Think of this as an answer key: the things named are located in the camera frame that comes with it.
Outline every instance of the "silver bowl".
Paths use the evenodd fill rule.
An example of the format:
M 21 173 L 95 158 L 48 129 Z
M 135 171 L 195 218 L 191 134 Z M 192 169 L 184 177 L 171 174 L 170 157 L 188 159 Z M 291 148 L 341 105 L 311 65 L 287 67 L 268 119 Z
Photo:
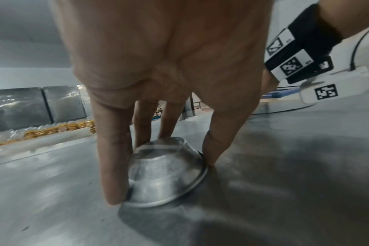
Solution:
M 201 154 L 182 138 L 146 143 L 131 157 L 124 205 L 154 207 L 171 202 L 195 188 L 207 170 Z

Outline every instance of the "gray tabletop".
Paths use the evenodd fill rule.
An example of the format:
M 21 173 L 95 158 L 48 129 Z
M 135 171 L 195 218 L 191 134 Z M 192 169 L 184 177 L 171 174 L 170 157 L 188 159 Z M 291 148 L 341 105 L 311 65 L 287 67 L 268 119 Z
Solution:
M 201 150 L 207 130 L 174 136 Z M 251 117 L 200 186 L 152 209 L 105 204 L 95 148 L 0 162 L 0 246 L 369 245 L 369 94 Z

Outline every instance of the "cable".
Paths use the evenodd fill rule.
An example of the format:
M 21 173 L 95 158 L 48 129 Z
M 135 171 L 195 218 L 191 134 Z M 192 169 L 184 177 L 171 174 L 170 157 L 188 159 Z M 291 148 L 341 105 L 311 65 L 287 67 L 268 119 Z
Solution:
M 355 65 L 355 57 L 356 57 L 356 53 L 358 52 L 358 48 L 360 43 L 363 41 L 363 39 L 369 34 L 369 30 L 360 38 L 359 42 L 357 43 L 354 52 L 352 53 L 352 57 L 351 57 L 351 63 L 350 63 L 350 71 L 356 70 L 356 65 Z

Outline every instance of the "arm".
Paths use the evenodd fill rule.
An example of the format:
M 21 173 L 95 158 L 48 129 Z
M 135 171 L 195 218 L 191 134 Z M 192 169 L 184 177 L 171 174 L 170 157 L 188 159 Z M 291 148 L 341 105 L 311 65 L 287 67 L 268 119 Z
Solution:
M 347 39 L 369 27 L 369 0 L 320 0 L 320 17 Z M 279 81 L 265 69 L 262 94 L 275 90 Z

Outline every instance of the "stainless steel bowl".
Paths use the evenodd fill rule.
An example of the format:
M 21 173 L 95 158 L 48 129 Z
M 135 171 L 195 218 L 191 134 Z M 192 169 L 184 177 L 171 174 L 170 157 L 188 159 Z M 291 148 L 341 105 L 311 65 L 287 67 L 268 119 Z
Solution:
M 124 205 L 154 207 L 173 201 L 195 188 L 207 170 L 201 154 L 182 138 L 146 143 L 131 157 Z

